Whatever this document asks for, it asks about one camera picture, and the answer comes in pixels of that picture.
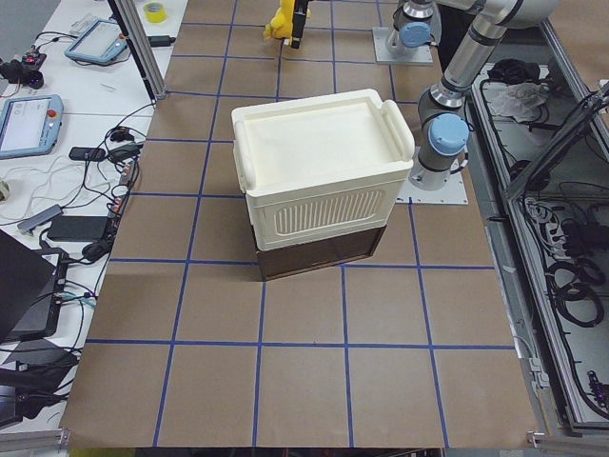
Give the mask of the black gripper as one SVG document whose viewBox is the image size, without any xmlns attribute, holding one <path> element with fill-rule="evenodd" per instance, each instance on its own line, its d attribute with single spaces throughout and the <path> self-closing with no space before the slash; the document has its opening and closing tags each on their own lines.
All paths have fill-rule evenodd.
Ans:
<svg viewBox="0 0 609 457">
<path fill-rule="evenodd" d="M 292 15 L 292 34 L 290 47 L 298 49 L 302 43 L 305 31 L 305 24 L 308 17 L 308 0 L 295 0 Z"/>
</svg>

